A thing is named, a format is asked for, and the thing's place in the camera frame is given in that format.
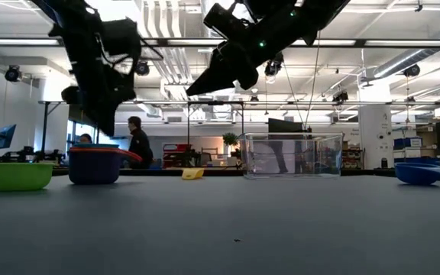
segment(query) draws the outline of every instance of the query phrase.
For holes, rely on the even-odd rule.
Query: navy bowl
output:
[[[69,179],[74,184],[110,184],[120,176],[119,152],[70,151]]]

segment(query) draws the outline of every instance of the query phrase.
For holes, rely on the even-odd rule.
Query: green bowl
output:
[[[52,179],[49,163],[0,163],[0,191],[33,191]]]

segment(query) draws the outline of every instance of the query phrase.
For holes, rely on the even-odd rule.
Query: person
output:
[[[140,163],[131,163],[130,168],[132,169],[149,169],[154,158],[149,144],[149,137],[142,130],[141,124],[142,120],[139,117],[128,118],[128,129],[132,135],[128,150],[142,158]]]
[[[81,144],[91,144],[92,143],[91,136],[89,134],[81,134],[81,136],[79,137],[79,142]]]

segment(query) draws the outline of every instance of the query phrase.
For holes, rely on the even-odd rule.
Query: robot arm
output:
[[[141,37],[131,19],[102,22],[97,10],[84,0],[31,0],[55,25],[50,37],[60,37],[72,65],[77,87],[63,91],[69,104],[80,104],[103,133],[115,131],[115,111],[123,101],[135,99],[134,70],[141,56]],[[107,59],[121,56],[117,62]],[[132,59],[128,74],[114,70]]]
[[[134,68],[141,56],[142,38],[130,19],[102,22],[97,10],[85,0],[31,0],[55,25],[49,36],[61,37],[72,64],[78,87],[63,91],[70,104],[80,104],[85,114],[107,135],[115,131],[115,111],[123,101],[135,99]],[[327,26],[350,0],[236,0],[255,21],[244,21],[215,4],[204,23],[224,36],[212,55],[210,67],[189,87],[188,95],[198,95],[233,87],[252,87],[258,78],[256,68],[295,40],[313,44],[317,32]],[[129,74],[114,70],[110,56],[132,59]]]
[[[337,16],[350,0],[238,0],[255,20],[247,27],[219,4],[213,5],[204,23],[226,41],[213,51],[210,67],[189,87],[188,95],[233,88],[238,80],[243,89],[257,82],[256,68],[272,60],[296,40],[312,45],[317,33]]]

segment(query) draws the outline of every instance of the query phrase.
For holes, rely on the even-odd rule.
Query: table surface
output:
[[[440,183],[54,177],[0,192],[3,274],[440,274]]]

